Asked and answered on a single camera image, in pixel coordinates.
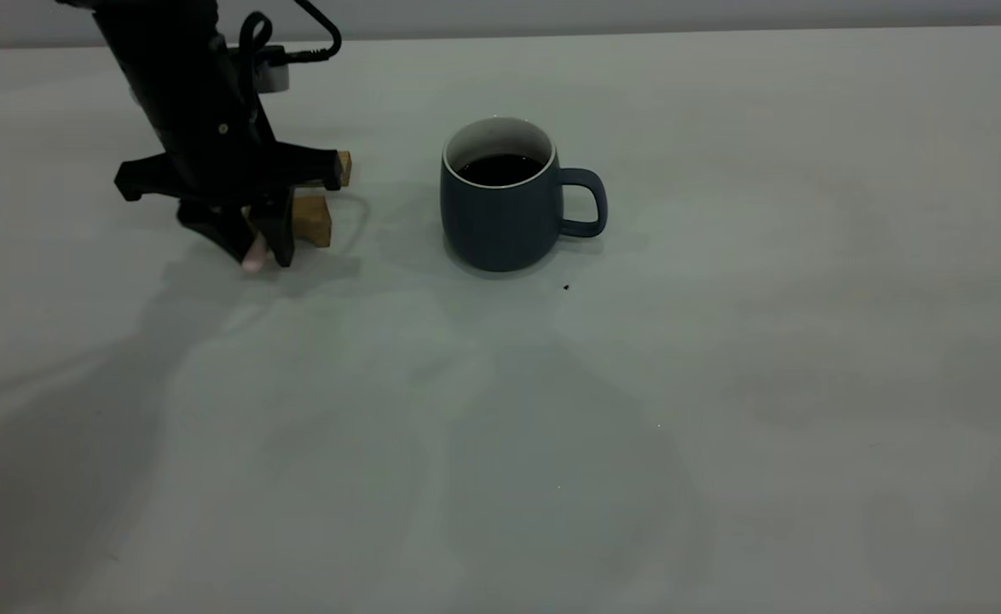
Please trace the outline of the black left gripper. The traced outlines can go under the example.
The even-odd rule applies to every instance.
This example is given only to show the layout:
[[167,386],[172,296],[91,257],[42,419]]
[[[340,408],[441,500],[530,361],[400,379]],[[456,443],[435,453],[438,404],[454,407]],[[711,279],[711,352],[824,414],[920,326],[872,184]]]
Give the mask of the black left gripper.
[[[290,188],[340,190],[340,152],[280,141],[259,98],[263,75],[130,75],[129,85],[163,151],[121,164],[114,183],[122,197],[188,200],[177,207],[185,229],[236,262],[244,261],[256,230],[279,267],[289,268],[295,255]],[[260,198],[248,212],[255,230],[238,207],[211,207],[251,198]]]

